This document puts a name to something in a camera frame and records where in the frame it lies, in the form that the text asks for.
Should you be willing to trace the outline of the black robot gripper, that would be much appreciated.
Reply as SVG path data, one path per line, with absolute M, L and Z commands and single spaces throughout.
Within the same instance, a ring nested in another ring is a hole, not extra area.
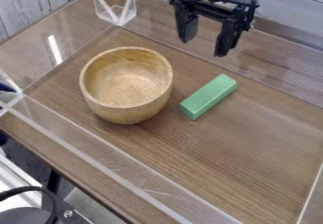
M 216 40 L 215 56 L 224 57 L 228 51 L 236 47 L 243 30 L 251 28 L 253 14 L 260 6 L 257 0 L 205 0 L 209 3 L 231 3 L 236 7 L 224 11 L 213 5 L 203 3 L 203 0 L 171 0 L 175 11 L 175 23 L 177 36 L 187 43 L 197 31 L 197 15 L 203 14 L 213 20 L 221 21 L 221 29 Z

